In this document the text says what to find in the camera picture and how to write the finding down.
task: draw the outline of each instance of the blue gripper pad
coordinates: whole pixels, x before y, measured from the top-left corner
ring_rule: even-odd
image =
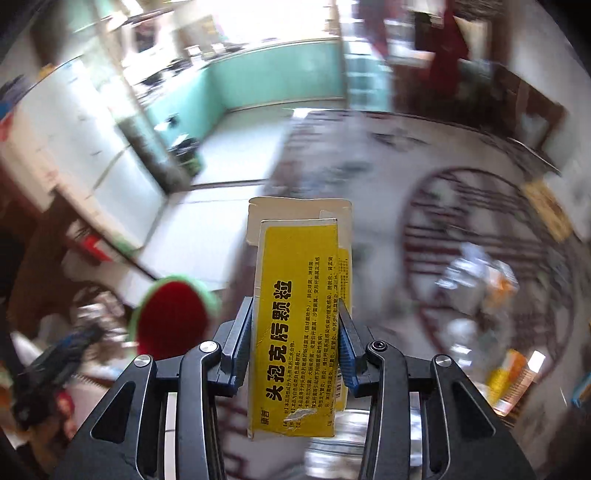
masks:
[[[252,328],[252,308],[249,311],[248,317],[242,332],[240,340],[238,340],[238,348],[236,349],[234,368],[230,384],[236,391],[244,383],[246,369],[251,354],[251,328]]]
[[[359,388],[359,379],[355,372],[355,355],[353,354],[353,347],[343,325],[339,322],[339,366],[340,372],[343,375],[345,385],[351,389],[351,393],[355,396]]]

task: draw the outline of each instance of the white tile floor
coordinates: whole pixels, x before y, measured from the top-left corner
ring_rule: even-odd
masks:
[[[195,184],[260,180],[271,174],[293,108],[342,108],[343,102],[298,102],[230,113],[200,148],[205,168]]]
[[[138,261],[165,277],[182,274],[200,280],[209,290],[222,290],[230,276],[234,254],[243,241],[248,200],[262,186],[195,190],[171,196],[150,241]],[[130,305],[137,305],[152,282],[117,263],[85,268],[78,277],[113,287]]]

